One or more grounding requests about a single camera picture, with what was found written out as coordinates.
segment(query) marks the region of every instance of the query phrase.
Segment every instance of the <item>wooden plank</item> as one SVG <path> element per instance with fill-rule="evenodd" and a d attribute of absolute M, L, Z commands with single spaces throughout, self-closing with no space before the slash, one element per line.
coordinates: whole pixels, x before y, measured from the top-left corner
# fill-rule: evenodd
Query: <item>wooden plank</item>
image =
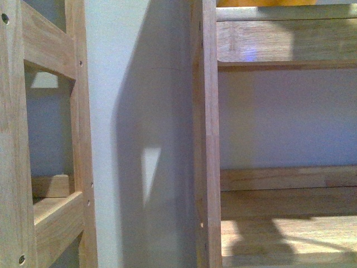
<path fill-rule="evenodd" d="M 357 4 L 217 8 L 217 22 L 327 20 L 333 18 L 357 18 Z"/>
<path fill-rule="evenodd" d="M 356 193 L 353 187 L 222 193 L 224 266 L 357 265 Z"/>
<path fill-rule="evenodd" d="M 357 19 L 218 22 L 220 65 L 357 63 Z"/>
<path fill-rule="evenodd" d="M 198 267 L 221 267 L 215 0 L 192 5 L 194 165 Z"/>
<path fill-rule="evenodd" d="M 77 80 L 71 93 L 72 143 L 76 191 L 83 192 L 84 232 L 80 239 L 80 267 L 98 267 L 94 188 L 91 157 L 87 45 L 84 0 L 65 0 L 66 29 L 75 44 Z"/>
<path fill-rule="evenodd" d="M 356 197 L 356 187 L 222 192 L 222 220 L 354 215 Z"/>
<path fill-rule="evenodd" d="M 34 204 L 38 268 L 50 267 L 83 230 L 83 194 Z"/>
<path fill-rule="evenodd" d="M 74 193 L 74 178 L 68 175 L 32 178 L 32 197 L 68 197 Z"/>
<path fill-rule="evenodd" d="M 357 186 L 357 166 L 221 170 L 221 190 Z"/>
<path fill-rule="evenodd" d="M 0 267 L 36 267 L 21 3 L 0 0 Z"/>
<path fill-rule="evenodd" d="M 76 79 L 73 39 L 22 2 L 26 64 L 69 79 Z"/>

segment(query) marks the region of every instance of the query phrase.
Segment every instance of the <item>wooden frame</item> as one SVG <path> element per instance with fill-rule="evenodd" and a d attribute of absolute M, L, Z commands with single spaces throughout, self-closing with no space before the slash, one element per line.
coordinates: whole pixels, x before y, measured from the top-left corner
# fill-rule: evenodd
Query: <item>wooden frame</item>
<path fill-rule="evenodd" d="M 356 166 L 220 171 L 217 75 L 356 68 L 357 4 L 191 3 L 197 266 L 355 267 Z"/>
<path fill-rule="evenodd" d="M 0 0 L 1 268 L 49 267 L 77 237 L 80 267 L 98 267 L 84 1 L 65 8 L 67 33 L 21 0 Z M 74 175 L 32 178 L 33 188 L 24 62 L 73 85 Z"/>

